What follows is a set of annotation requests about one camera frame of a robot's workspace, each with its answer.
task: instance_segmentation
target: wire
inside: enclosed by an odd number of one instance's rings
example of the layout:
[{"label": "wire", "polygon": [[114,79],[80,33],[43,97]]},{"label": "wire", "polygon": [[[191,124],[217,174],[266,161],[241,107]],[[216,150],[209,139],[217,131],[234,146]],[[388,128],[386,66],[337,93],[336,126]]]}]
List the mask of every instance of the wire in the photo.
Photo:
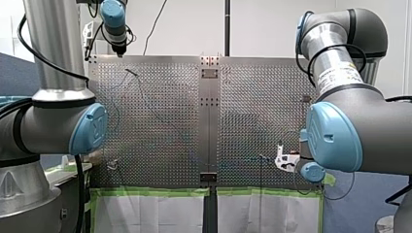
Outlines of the wire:
[{"label": "wire", "polygon": [[88,61],[88,60],[90,59],[91,50],[93,50],[93,45],[94,45],[94,41],[96,40],[97,34],[99,33],[100,30],[101,30],[102,33],[103,33],[102,26],[103,26],[103,22],[100,23],[99,27],[97,27],[97,30],[96,30],[96,32],[94,33],[93,39],[91,40],[90,48],[87,48],[87,49],[86,49],[86,53],[87,53],[87,51],[88,51],[88,54],[85,55],[85,61]]},{"label": "wire", "polygon": [[296,184],[296,166],[294,166],[294,168],[293,168],[293,185],[294,185],[294,189],[301,195],[306,196],[306,195],[308,195],[309,193],[312,192],[312,187],[309,189],[308,192],[302,192],[302,191],[299,190],[299,188],[297,188],[297,184]]},{"label": "wire", "polygon": [[31,98],[24,98],[24,99],[12,102],[0,109],[0,119],[8,116],[9,114],[11,114],[12,112],[16,110],[19,110],[23,107],[28,107],[31,105],[32,105]]},{"label": "wire", "polygon": [[348,191],[346,191],[346,193],[343,194],[342,196],[335,197],[335,198],[331,198],[331,197],[328,197],[328,196],[325,195],[325,189],[323,188],[322,184],[320,185],[320,188],[321,188],[321,192],[322,192],[323,196],[325,197],[325,199],[327,199],[329,201],[338,201],[338,200],[341,200],[341,199],[345,198],[352,191],[352,188],[354,187],[354,184],[355,184],[355,173],[352,173],[352,181],[351,181],[351,185],[349,186]]},{"label": "wire", "polygon": [[392,98],[386,99],[386,102],[396,102],[399,100],[409,100],[412,101],[412,95],[403,95],[403,96],[396,96]]},{"label": "wire", "polygon": [[[136,73],[134,73],[134,72],[131,71],[130,69],[125,69],[125,71],[129,72],[130,74],[132,74],[132,75],[136,78],[136,80],[137,80],[137,82],[138,82],[139,92],[140,92],[140,95],[141,95],[141,97],[142,97],[142,99],[143,99],[143,102],[144,102],[146,108],[148,108],[149,111],[154,115],[154,117],[157,118],[159,121],[161,121],[162,123],[165,123],[165,124],[170,125],[170,126],[178,133],[179,138],[185,143],[185,142],[186,142],[185,137],[182,135],[180,129],[179,129],[176,125],[174,125],[172,122],[169,122],[169,121],[163,119],[161,116],[159,116],[159,115],[149,106],[149,104],[147,103],[146,98],[145,98],[145,92],[144,92],[143,89],[142,89],[142,82],[141,82],[141,80],[139,79],[139,75],[137,75]],[[196,158],[195,155],[193,155],[193,151],[191,151],[191,150],[189,150],[189,158],[190,158],[190,159],[196,159],[196,160],[194,161],[194,162],[196,162],[196,163],[201,163],[202,165],[205,165],[205,166],[216,167],[215,164],[206,163],[206,162],[203,162],[203,161],[201,161],[200,159]]]},{"label": "wire", "polygon": [[95,14],[92,14],[91,13],[91,4],[90,3],[88,3],[87,4],[87,7],[88,7],[88,12],[90,13],[90,16],[92,17],[92,18],[96,18],[97,17],[97,14],[98,14],[98,11],[99,11],[99,3],[98,2],[95,2],[95,4],[96,4],[96,12],[95,12]]},{"label": "wire", "polygon": [[145,44],[145,49],[143,50],[143,55],[146,55],[146,50],[148,49],[148,44],[149,44],[149,39],[151,39],[152,34],[154,34],[155,31],[155,26],[157,24],[158,19],[160,18],[161,13],[163,12],[164,6],[166,5],[167,0],[164,0],[163,5],[161,5],[160,11],[158,12],[158,15],[156,19],[154,20],[154,26],[152,27],[151,33],[149,33],[148,38],[146,38],[146,44]]},{"label": "wire", "polygon": [[296,65],[297,65],[297,67],[298,67],[303,73],[305,73],[305,74],[307,74],[307,73],[306,73],[306,70],[303,69],[303,67],[300,65],[300,62],[299,62],[299,53],[301,52],[300,46],[301,46],[302,40],[303,40],[303,38],[302,38],[302,35],[303,35],[303,27],[304,27],[304,25],[305,25],[306,18],[307,18],[308,16],[312,15],[312,14],[314,14],[314,13],[311,12],[311,11],[307,11],[307,12],[303,15],[302,21],[300,22],[300,24],[299,24],[299,26],[298,26],[299,35],[298,35],[297,38],[296,38],[296,47],[294,48]]},{"label": "wire", "polygon": [[[121,44],[115,44],[115,43],[109,41],[109,39],[107,39],[106,35],[104,34],[104,30],[103,30],[103,29],[101,29],[101,32],[102,32],[102,36],[103,36],[104,40],[105,40],[107,43],[109,43],[111,46],[115,46],[115,47],[121,46]],[[126,45],[129,46],[130,44],[132,44],[133,42],[136,41],[137,37],[133,34],[133,31],[132,31],[131,28],[130,28],[129,26],[127,26],[127,25],[126,25],[126,32],[131,35],[131,40],[129,40],[128,42],[126,42]]]},{"label": "wire", "polygon": [[85,174],[83,172],[82,160],[78,154],[75,155],[75,160],[79,180],[79,209],[75,229],[76,233],[81,233],[83,226],[83,216],[85,213]]},{"label": "wire", "polygon": [[83,76],[83,75],[79,75],[79,74],[76,74],[76,73],[72,73],[72,72],[70,72],[70,71],[68,71],[68,70],[65,70],[65,69],[63,69],[63,68],[61,68],[61,67],[59,67],[59,66],[57,66],[57,65],[55,65],[55,64],[53,64],[53,63],[51,63],[51,62],[50,62],[48,59],[46,59],[43,55],[41,55],[39,52],[35,51],[34,49],[32,49],[31,47],[29,47],[29,46],[27,45],[27,43],[24,41],[24,39],[23,39],[22,36],[21,36],[21,30],[22,30],[23,25],[25,24],[26,21],[27,21],[26,14],[24,14],[23,18],[21,19],[20,24],[18,25],[18,29],[17,29],[17,37],[18,37],[18,39],[21,41],[21,44],[24,45],[24,47],[25,47],[27,50],[29,50],[37,59],[41,60],[42,62],[44,62],[44,63],[47,64],[48,66],[52,67],[53,69],[55,69],[55,70],[57,70],[57,71],[65,74],[65,75],[72,76],[72,77],[74,77],[74,78],[76,78],[76,79],[84,80],[84,81],[86,81],[86,85],[88,86],[88,77],[85,77],[85,76]]},{"label": "wire", "polygon": [[351,45],[351,44],[339,44],[339,45],[332,45],[332,46],[324,47],[323,49],[321,49],[321,50],[319,50],[318,52],[316,52],[315,55],[313,55],[313,57],[312,57],[312,58],[310,59],[310,61],[309,61],[308,67],[307,67],[306,74],[308,75],[308,80],[309,80],[309,82],[311,83],[311,85],[313,85],[314,87],[316,87],[316,86],[315,86],[314,81],[313,81],[312,78],[311,78],[311,77],[313,77],[313,75],[310,73],[312,64],[314,63],[314,61],[316,60],[316,58],[318,58],[318,56],[320,56],[322,53],[324,53],[325,51],[331,50],[331,49],[333,49],[333,48],[337,48],[337,47],[351,48],[351,49],[357,50],[357,51],[360,53],[360,55],[362,56],[362,61],[363,61],[363,63],[362,63],[362,65],[361,65],[360,69],[359,69],[359,73],[361,73],[361,72],[363,71],[364,67],[366,66],[366,54],[363,52],[363,50],[362,50],[361,48],[359,48],[359,47],[357,47],[357,46],[355,46],[355,45]]}]

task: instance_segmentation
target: perforated metal panel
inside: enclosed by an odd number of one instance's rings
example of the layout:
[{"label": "perforated metal panel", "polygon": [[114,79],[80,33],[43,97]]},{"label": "perforated metal panel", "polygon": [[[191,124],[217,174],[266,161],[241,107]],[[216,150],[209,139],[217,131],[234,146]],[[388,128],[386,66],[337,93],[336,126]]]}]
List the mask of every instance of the perforated metal panel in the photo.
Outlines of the perforated metal panel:
[{"label": "perforated metal panel", "polygon": [[198,59],[92,61],[90,73],[97,79],[92,86],[110,114],[93,185],[199,186]]},{"label": "perforated metal panel", "polygon": [[95,57],[90,86],[110,121],[92,184],[193,187],[201,171],[217,171],[220,186],[293,188],[273,159],[279,140],[285,152],[298,150],[302,100],[314,99],[314,88],[293,59],[219,63],[211,79],[200,57]]},{"label": "perforated metal panel", "polygon": [[276,169],[276,146],[299,150],[303,99],[315,94],[293,59],[222,58],[219,185],[293,187],[292,174]]}]

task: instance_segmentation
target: robotic arm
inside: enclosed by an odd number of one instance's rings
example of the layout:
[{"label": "robotic arm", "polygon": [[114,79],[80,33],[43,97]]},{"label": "robotic arm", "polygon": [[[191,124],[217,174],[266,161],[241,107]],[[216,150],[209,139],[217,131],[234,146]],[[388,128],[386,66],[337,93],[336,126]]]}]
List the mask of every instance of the robotic arm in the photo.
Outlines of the robotic arm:
[{"label": "robotic arm", "polygon": [[[317,54],[313,79],[319,98],[300,134],[300,174],[313,183],[322,180],[324,168],[410,175],[412,108],[385,101],[371,85],[376,61],[388,47],[381,19],[356,9],[306,15],[302,21],[297,51],[309,60]],[[339,46],[346,44],[364,51],[368,64],[362,74],[352,58],[359,52]]]},{"label": "robotic arm", "polygon": [[[119,56],[127,46],[126,2],[104,0],[100,7],[102,33]],[[24,8],[41,86],[30,100],[0,108],[0,228],[59,232],[60,190],[50,189],[40,154],[96,150],[104,142],[108,116],[84,77],[75,0],[24,0]]]}]

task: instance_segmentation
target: black pole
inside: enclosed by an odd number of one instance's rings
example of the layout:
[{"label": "black pole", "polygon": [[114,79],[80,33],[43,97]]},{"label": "black pole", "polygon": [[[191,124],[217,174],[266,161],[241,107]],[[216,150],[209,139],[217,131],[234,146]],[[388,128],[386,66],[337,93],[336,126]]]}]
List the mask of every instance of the black pole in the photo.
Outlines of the black pole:
[{"label": "black pole", "polygon": [[224,56],[230,56],[230,0],[224,4]]}]

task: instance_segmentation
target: white wall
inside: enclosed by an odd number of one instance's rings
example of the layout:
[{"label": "white wall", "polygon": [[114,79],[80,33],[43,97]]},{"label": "white wall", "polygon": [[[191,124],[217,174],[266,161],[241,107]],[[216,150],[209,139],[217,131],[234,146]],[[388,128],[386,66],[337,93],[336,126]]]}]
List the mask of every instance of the white wall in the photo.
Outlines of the white wall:
[{"label": "white wall", "polygon": [[[307,10],[316,13],[367,8],[385,22],[389,50],[381,61],[377,87],[386,97],[412,93],[411,43],[412,0],[232,0],[231,55],[251,57],[293,57],[295,28]],[[22,0],[0,0],[9,7],[0,9],[0,52],[33,60],[17,39],[17,25],[23,15]],[[133,0],[127,6],[127,24],[138,39],[127,54],[143,53],[163,0]],[[89,22],[86,6],[81,10],[82,25]],[[223,0],[170,0],[148,46],[148,55],[217,55],[224,50]],[[23,36],[29,41],[27,27]],[[98,42],[97,53],[107,53]]]},{"label": "white wall", "polygon": [[[33,55],[22,46],[17,38],[17,27],[24,15],[22,0],[0,0],[0,52],[21,59],[34,61]],[[27,25],[22,30],[24,40],[30,44]]]},{"label": "white wall", "polygon": [[232,0],[231,5],[231,55],[251,57],[294,57],[299,18],[309,10],[335,8],[330,0]]},{"label": "white wall", "polygon": [[376,87],[386,97],[408,93],[409,62],[405,60],[411,43],[407,30],[412,30],[409,21],[410,0],[337,0],[337,9],[366,8],[376,13],[385,23],[389,48],[386,57],[380,62]]},{"label": "white wall", "polygon": [[[142,54],[163,0],[135,0],[127,23],[138,36],[127,54]],[[330,0],[231,1],[231,55],[290,56],[299,17],[308,9],[333,11]],[[223,0],[168,1],[150,39],[149,55],[216,55],[224,50]]]}]

